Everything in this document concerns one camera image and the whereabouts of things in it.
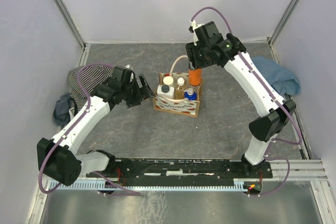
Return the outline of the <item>orange pump bottle blue top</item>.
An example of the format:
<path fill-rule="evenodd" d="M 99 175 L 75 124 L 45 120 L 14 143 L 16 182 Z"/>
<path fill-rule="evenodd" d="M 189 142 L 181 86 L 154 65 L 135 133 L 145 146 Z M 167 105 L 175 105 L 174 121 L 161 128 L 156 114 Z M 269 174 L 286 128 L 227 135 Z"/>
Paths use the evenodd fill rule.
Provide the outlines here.
<path fill-rule="evenodd" d="M 200 85 L 202 80 L 202 70 L 201 68 L 195 69 L 192 66 L 192 63 L 188 63 L 188 81 L 191 86 L 198 86 Z"/>

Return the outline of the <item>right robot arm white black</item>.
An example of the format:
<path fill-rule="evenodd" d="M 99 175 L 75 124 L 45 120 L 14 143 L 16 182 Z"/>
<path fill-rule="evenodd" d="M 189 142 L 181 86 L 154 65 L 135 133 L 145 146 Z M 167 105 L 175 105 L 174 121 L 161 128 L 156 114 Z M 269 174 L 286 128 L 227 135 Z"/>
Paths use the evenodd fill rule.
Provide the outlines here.
<path fill-rule="evenodd" d="M 242 156 L 245 172 L 250 173 L 265 161 L 272 140 L 292 120 L 296 104 L 286 101 L 271 87 L 252 62 L 242 42 L 228 33 L 225 37 L 214 22 L 197 24 L 190 22 L 193 42 L 186 44 L 191 69 L 217 65 L 224 68 L 240 84 L 255 106 L 259 117 L 250 122 L 252 134 L 247 151 Z"/>

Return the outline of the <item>clear amber liquid bottle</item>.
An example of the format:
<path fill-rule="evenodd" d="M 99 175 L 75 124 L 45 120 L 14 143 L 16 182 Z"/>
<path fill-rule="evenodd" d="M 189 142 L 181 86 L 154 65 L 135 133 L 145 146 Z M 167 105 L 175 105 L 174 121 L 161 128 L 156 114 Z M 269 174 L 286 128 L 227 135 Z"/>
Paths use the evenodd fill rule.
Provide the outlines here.
<path fill-rule="evenodd" d="M 181 100 L 184 99 L 184 89 L 186 87 L 185 79 L 180 77 L 177 79 L 175 86 L 175 99 Z"/>

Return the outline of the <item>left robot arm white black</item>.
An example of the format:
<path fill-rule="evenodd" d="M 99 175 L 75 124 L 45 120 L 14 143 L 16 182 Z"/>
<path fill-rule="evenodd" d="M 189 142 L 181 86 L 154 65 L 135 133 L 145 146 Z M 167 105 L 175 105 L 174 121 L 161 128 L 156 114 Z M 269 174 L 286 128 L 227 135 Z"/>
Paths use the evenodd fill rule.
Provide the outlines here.
<path fill-rule="evenodd" d="M 154 92 L 143 74 L 136 76 L 131 69 L 115 67 L 112 75 L 93 89 L 87 103 L 63 130 L 37 143 L 39 175 L 70 186 L 81 175 L 113 169 L 114 155 L 102 150 L 79 155 L 80 145 L 120 102 L 131 108 L 153 97 Z"/>

